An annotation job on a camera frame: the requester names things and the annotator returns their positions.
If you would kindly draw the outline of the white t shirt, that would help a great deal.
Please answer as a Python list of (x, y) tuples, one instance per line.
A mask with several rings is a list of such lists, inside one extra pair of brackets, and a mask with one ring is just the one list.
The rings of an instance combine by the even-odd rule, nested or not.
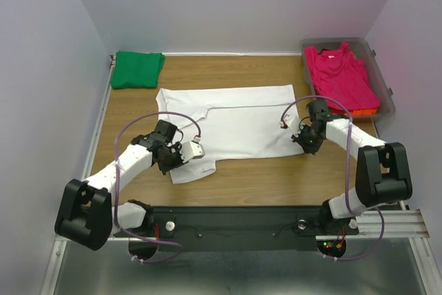
[(219, 160), (278, 158), (299, 155), (280, 116), (295, 100), (293, 87), (259, 86), (202, 90), (168, 90), (156, 96), (160, 119), (176, 125), (176, 138), (202, 134), (203, 158), (170, 172), (175, 184), (192, 182), (216, 171)]

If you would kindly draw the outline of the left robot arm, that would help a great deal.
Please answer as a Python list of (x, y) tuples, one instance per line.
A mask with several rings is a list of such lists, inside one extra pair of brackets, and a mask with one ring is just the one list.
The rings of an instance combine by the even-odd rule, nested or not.
[(121, 190), (139, 174), (158, 166), (162, 174), (203, 156), (199, 142), (175, 141), (179, 128), (160, 120), (153, 132), (138, 135), (101, 171), (72, 179), (64, 188), (55, 221), (55, 233), (94, 251), (116, 233), (145, 236), (156, 231), (149, 205), (119, 201)]

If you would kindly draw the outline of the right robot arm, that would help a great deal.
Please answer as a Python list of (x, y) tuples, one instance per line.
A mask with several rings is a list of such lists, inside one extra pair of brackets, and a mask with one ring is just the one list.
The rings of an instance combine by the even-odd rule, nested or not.
[(322, 203), (318, 225), (326, 233), (339, 229), (343, 220), (362, 215), (367, 210), (411, 198), (412, 179), (403, 144), (387, 143), (353, 124), (352, 116), (330, 112), (325, 99), (307, 105), (306, 124), (286, 109), (281, 127), (291, 131), (292, 142), (305, 154), (318, 152), (329, 140), (346, 152), (344, 193)]

